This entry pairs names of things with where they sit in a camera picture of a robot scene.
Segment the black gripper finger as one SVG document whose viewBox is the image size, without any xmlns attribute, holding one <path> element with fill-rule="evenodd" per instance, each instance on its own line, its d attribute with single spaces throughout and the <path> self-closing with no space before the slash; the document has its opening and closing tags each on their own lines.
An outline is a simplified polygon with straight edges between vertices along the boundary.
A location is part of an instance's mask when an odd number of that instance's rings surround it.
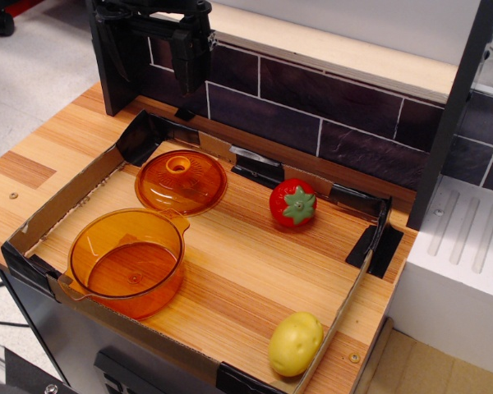
<svg viewBox="0 0 493 394">
<path fill-rule="evenodd" d="M 183 95 L 194 94 L 210 77 L 211 53 L 207 36 L 175 30 L 171 38 L 174 75 Z"/>
<path fill-rule="evenodd" d="M 107 51 L 118 74 L 127 82 L 130 81 L 127 69 L 122 60 L 118 47 L 118 26 L 110 20 L 97 19 L 96 25 L 99 31 L 100 40 Z"/>
</svg>

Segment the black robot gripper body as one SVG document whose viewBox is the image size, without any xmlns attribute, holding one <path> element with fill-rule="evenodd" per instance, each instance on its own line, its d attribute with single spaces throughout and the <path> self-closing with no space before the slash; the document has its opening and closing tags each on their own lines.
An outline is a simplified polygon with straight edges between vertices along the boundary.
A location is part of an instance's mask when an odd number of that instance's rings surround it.
<svg viewBox="0 0 493 394">
<path fill-rule="evenodd" d="M 94 19 L 102 31 L 160 39 L 172 39 L 178 30 L 208 39 L 211 11 L 209 1 L 94 1 Z"/>
</svg>

